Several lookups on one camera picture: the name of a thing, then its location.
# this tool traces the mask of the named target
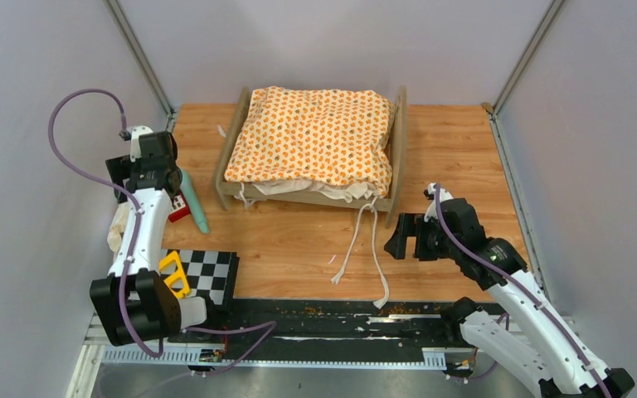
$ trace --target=wooden bed post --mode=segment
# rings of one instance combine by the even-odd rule
[[[401,185],[404,181],[404,167],[406,163],[406,144],[409,131],[409,107],[406,102],[406,86],[400,86],[396,94],[394,111],[394,129],[391,133],[391,199],[385,228],[389,228],[399,207]]]
[[[236,140],[238,139],[238,134],[241,133],[243,129],[243,123],[246,121],[248,117],[248,109],[250,108],[250,89],[247,87],[243,87],[241,91],[241,96],[238,98],[238,105],[236,106],[236,112],[233,113],[233,119],[231,119],[231,125],[228,127],[226,131],[226,140],[223,141],[223,147],[221,148],[221,153],[218,155],[218,160],[216,161],[216,168],[213,172],[213,188],[216,191],[216,196],[218,200],[221,202],[221,209],[228,210],[228,207],[231,204],[231,200],[221,191],[221,182],[223,182],[223,174],[226,172],[226,166],[228,162],[231,160],[231,155],[233,154],[233,148],[236,146]]]

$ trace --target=white strap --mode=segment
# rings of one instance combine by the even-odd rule
[[[348,266],[348,259],[350,259],[350,253],[353,251],[353,246],[355,245],[355,240],[357,239],[357,233],[360,231],[360,218],[362,217],[362,211],[365,209],[370,209],[372,214],[374,215],[374,222],[372,223],[372,258],[375,260],[375,265],[377,266],[377,272],[380,274],[380,280],[382,281],[382,287],[384,288],[384,297],[377,301],[373,301],[372,303],[377,308],[382,308],[384,304],[389,299],[389,284],[387,283],[387,278],[385,278],[382,273],[382,267],[380,266],[380,262],[377,259],[377,250],[375,249],[375,239],[377,234],[377,210],[375,209],[375,201],[377,197],[372,199],[371,203],[366,203],[362,207],[360,207],[360,211],[357,212],[357,223],[355,224],[355,233],[353,234],[353,240],[350,242],[350,246],[348,247],[348,252],[345,255],[345,260],[343,260],[343,265],[341,269],[338,271],[335,276],[331,279],[333,284],[338,284],[340,282],[341,277],[345,274],[345,269]]]
[[[259,201],[260,199],[250,199],[249,201],[246,199],[245,195],[243,195],[243,192],[246,191],[246,185],[241,182],[241,191],[238,192],[237,196],[234,196],[235,199],[240,199],[243,201],[243,206],[245,207],[245,209],[247,209],[248,207],[252,206],[253,203],[255,203],[256,201]]]

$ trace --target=yellow plastic object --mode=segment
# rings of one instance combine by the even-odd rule
[[[192,292],[192,289],[189,287],[187,275],[184,274],[184,269],[182,268],[182,260],[179,258],[179,253],[177,251],[173,251],[172,253],[168,254],[167,257],[160,260],[160,273],[162,273],[163,269],[166,269],[170,265],[176,265],[177,269],[175,269],[172,274],[165,278],[165,284],[169,287],[170,290],[172,290],[172,293],[174,293],[174,297],[183,299]],[[179,281],[182,281],[182,288],[179,290],[175,290],[173,286],[176,282]]]

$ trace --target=black and white checkerboard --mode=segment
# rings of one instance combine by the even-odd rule
[[[161,249],[160,259],[173,252],[173,249]],[[182,269],[192,292],[189,297],[207,296],[220,310],[227,309],[238,274],[238,256],[224,251],[177,250],[182,261]],[[174,272],[169,266],[161,273],[163,277]]]

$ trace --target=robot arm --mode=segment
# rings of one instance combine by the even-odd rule
[[[435,199],[435,185],[430,184],[425,194]],[[442,313],[444,318],[452,322],[456,334],[466,342],[483,348],[536,397],[603,397],[601,388],[591,374],[593,370],[604,375],[605,385],[613,397],[626,396],[634,386],[633,379],[624,369],[610,370],[580,341],[538,288],[535,279],[527,271],[526,263],[513,246],[504,239],[487,237],[474,208],[465,199],[452,199],[450,194],[441,194],[443,197],[445,199],[441,207],[444,221],[456,239],[510,278],[505,279],[499,273],[483,267],[459,249],[442,230],[435,203],[430,205],[425,215],[400,214],[394,235],[385,244],[385,250],[395,259],[402,260],[406,256],[406,239],[414,236],[414,257],[426,261],[441,258],[454,260],[465,276],[474,280],[516,319],[532,349],[493,322],[469,298],[462,298]],[[535,305],[513,282],[532,292],[540,304]],[[589,366],[585,366],[579,358],[568,342],[567,335],[584,350],[590,361]]]
[[[154,133],[138,126],[130,128],[124,139],[130,139],[130,155],[106,162],[109,174],[119,185],[128,179],[126,189],[140,204],[137,211],[130,206],[128,225],[121,250],[105,279],[91,283],[90,297],[101,325],[111,344],[133,342],[126,329],[118,300],[126,250],[135,244],[131,265],[125,278],[125,309],[135,331],[143,340],[178,334],[182,328],[203,323],[207,317],[204,298],[177,299],[159,274],[159,254],[164,226],[172,210],[172,198],[180,189],[181,171],[177,167],[177,146],[170,133]],[[140,226],[134,236],[136,213]],[[138,300],[130,299],[137,293]]]

